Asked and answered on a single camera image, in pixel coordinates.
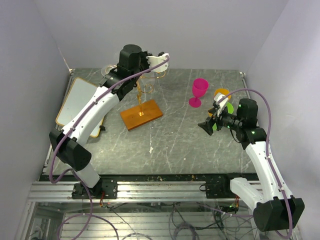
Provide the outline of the brown wooden rack base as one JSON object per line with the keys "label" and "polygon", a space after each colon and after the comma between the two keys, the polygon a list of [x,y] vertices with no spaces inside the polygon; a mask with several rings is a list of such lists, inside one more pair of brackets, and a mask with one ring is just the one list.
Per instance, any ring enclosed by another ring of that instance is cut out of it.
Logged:
{"label": "brown wooden rack base", "polygon": [[128,131],[136,129],[146,123],[154,121],[163,116],[163,112],[159,108],[154,99],[143,102],[141,105],[134,106],[120,113]]}

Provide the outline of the pink plastic wine glass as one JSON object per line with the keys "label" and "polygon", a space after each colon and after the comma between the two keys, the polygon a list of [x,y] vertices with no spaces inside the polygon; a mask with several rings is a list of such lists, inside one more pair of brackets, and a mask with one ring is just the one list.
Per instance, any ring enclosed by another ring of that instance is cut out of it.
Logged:
{"label": "pink plastic wine glass", "polygon": [[193,97],[189,99],[188,101],[189,105],[193,108],[200,107],[202,104],[200,98],[206,94],[208,88],[209,88],[209,83],[206,79],[204,78],[195,79],[192,85]]}

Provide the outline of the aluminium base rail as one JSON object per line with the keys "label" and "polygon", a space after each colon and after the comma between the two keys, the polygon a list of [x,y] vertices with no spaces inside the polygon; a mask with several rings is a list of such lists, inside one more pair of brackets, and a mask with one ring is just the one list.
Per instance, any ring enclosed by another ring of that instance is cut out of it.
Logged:
{"label": "aluminium base rail", "polygon": [[[203,200],[233,200],[236,195],[228,190],[226,179],[215,175],[206,181],[193,177],[190,181],[120,181],[105,178],[101,190],[92,198],[111,203],[130,202],[198,202]],[[30,202],[75,203],[88,202],[89,197],[82,186],[74,181],[38,181],[31,185],[27,198]]]}

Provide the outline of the clear wine glass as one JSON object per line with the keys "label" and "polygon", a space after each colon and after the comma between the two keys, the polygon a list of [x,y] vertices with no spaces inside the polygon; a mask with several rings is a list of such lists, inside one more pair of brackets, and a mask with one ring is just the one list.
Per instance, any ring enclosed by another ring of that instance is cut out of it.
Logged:
{"label": "clear wine glass", "polygon": [[117,66],[114,64],[108,64],[106,66],[104,66],[103,68],[101,68],[100,73],[102,76],[107,75],[111,70],[115,69]]}

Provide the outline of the white board with yellow frame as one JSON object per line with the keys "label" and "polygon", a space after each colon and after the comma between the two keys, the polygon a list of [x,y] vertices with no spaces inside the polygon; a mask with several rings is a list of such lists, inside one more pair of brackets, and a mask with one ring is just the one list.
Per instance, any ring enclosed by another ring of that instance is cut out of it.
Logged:
{"label": "white board with yellow frame", "polygon": [[97,87],[88,81],[76,77],[68,90],[55,122],[59,126],[68,124],[94,96]]}

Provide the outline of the orange plastic wine glass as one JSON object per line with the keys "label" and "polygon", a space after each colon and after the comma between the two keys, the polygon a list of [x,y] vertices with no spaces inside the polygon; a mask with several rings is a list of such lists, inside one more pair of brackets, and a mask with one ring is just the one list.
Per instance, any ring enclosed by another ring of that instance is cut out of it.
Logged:
{"label": "orange plastic wine glass", "polygon": [[216,89],[215,90],[215,92],[214,92],[214,96],[213,96],[213,102],[214,102],[214,97],[215,97],[215,95],[217,94],[217,93],[222,93],[223,95],[228,95],[230,92],[227,90],[227,89],[225,89],[225,88],[218,88],[218,89]]}

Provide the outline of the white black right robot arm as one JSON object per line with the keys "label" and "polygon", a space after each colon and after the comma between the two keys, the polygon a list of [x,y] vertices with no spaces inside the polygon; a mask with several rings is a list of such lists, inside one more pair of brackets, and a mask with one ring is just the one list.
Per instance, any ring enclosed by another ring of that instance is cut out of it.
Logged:
{"label": "white black right robot arm", "polygon": [[236,139],[245,150],[260,181],[262,191],[256,190],[244,177],[234,177],[220,186],[226,198],[240,197],[252,210],[257,228],[262,232],[294,229],[305,204],[294,197],[287,187],[272,156],[265,130],[257,125],[258,105],[253,99],[242,98],[236,114],[230,114],[214,104],[211,116],[198,124],[208,135],[223,127],[235,131]]}

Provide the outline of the green plastic wine glass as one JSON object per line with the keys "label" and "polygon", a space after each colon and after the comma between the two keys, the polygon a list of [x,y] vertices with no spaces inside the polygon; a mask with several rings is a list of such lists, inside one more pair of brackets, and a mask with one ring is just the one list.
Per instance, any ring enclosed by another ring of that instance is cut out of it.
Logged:
{"label": "green plastic wine glass", "polygon": [[[226,104],[226,108],[227,108],[227,112],[228,112],[229,114],[232,114],[232,113],[234,112],[234,107],[233,107],[233,105],[232,105],[231,103],[228,102],[228,103]],[[214,131],[217,130],[217,124],[216,124],[216,123],[213,125],[212,129],[213,129]]]}

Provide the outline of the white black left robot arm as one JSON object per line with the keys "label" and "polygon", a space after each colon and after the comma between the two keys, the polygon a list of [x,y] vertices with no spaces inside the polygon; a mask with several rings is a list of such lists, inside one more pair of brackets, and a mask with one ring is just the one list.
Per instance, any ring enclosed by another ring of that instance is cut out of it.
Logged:
{"label": "white black left robot arm", "polygon": [[59,158],[85,184],[84,192],[96,199],[102,193],[99,174],[90,163],[92,154],[85,144],[102,118],[117,105],[134,87],[140,75],[150,68],[150,54],[134,44],[125,45],[119,60],[102,78],[88,103],[61,130],[49,133],[53,158]]}

